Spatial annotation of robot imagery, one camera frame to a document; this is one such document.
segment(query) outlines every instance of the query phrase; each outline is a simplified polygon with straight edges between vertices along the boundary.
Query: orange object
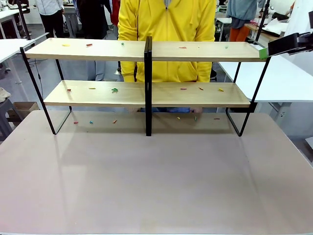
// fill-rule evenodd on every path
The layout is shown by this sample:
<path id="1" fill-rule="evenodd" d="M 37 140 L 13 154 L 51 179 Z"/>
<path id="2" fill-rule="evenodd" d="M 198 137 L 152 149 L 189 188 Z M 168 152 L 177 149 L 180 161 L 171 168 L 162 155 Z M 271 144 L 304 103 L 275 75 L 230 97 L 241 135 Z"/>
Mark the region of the orange object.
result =
<path id="1" fill-rule="evenodd" d="M 231 42 L 245 42 L 249 35 L 250 29 L 243 26 L 241 28 L 230 29 L 230 41 Z"/>

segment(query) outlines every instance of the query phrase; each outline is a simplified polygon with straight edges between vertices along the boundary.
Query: green object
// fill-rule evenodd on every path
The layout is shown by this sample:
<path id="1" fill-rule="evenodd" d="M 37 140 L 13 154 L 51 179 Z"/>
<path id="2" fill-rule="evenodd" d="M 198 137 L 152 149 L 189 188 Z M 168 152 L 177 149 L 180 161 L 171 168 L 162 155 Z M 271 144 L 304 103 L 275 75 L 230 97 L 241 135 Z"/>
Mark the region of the green object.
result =
<path id="1" fill-rule="evenodd" d="M 259 56 L 261 60 L 265 60 L 268 58 L 268 49 L 267 48 L 263 48 L 261 50 L 259 50 Z"/>

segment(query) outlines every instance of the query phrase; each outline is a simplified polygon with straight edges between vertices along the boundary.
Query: shelf board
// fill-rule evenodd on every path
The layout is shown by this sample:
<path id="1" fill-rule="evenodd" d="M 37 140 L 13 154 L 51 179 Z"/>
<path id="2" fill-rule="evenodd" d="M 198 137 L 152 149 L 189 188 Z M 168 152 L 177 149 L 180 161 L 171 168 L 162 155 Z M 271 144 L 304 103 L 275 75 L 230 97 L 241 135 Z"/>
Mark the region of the shelf board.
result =
<path id="1" fill-rule="evenodd" d="M 26 52 L 30 59 L 144 60 L 145 42 L 49 38 Z M 245 42 L 153 42 L 153 61 L 261 62 Z"/>
<path id="2" fill-rule="evenodd" d="M 145 42 L 137 41 L 49 38 L 28 50 L 26 56 L 30 59 L 143 61 L 144 49 Z"/>
<path id="3" fill-rule="evenodd" d="M 112 93 L 113 88 L 119 91 Z M 250 105 L 248 99 L 234 83 L 154 83 L 152 96 L 154 107 L 244 108 Z M 143 108 L 145 107 L 144 83 L 65 80 L 48 95 L 45 104 Z"/>
<path id="4" fill-rule="evenodd" d="M 262 62 L 246 42 L 153 42 L 153 61 Z"/>

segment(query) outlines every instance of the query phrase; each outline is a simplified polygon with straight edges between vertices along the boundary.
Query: yellow jacket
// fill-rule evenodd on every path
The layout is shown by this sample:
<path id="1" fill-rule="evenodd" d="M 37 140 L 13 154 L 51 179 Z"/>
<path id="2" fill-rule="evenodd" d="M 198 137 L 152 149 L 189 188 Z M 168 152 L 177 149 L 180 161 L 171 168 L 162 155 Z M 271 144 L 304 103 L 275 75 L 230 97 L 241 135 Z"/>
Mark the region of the yellow jacket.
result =
<path id="1" fill-rule="evenodd" d="M 121 0 L 119 40 L 213 42 L 216 0 Z M 122 62 L 125 82 L 134 82 L 134 62 Z M 137 81 L 144 64 L 137 62 Z M 209 82 L 211 62 L 153 62 L 153 82 Z"/>

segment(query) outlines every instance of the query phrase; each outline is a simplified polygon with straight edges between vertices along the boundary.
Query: two-tier shelf unit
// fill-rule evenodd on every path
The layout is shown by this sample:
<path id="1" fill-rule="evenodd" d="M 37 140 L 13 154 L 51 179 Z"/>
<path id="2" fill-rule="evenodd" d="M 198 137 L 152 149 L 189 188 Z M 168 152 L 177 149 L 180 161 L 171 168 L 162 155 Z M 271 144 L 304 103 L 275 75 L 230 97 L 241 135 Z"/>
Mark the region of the two-tier shelf unit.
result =
<path id="1" fill-rule="evenodd" d="M 266 60 L 252 100 L 248 100 L 236 85 L 240 64 L 264 60 L 259 58 L 258 50 L 246 42 L 152 42 L 152 37 L 147 37 L 146 42 L 49 38 L 27 52 L 21 48 L 21 53 L 53 134 L 58 133 L 72 106 L 145 108 L 147 136 L 152 134 L 152 107 L 224 107 L 237 134 L 241 136 L 250 113 L 254 112 L 255 98 L 270 60 Z M 45 100 L 40 94 L 28 58 L 56 60 L 61 82 Z M 144 62 L 145 83 L 64 80 L 59 59 Z M 153 61 L 239 62 L 239 65 L 233 83 L 153 83 Z M 117 88 L 118 92 L 113 93 L 113 88 Z M 52 125 L 46 105 L 69 107 L 69 112 L 57 129 Z M 240 130 L 228 108 L 247 108 Z"/>

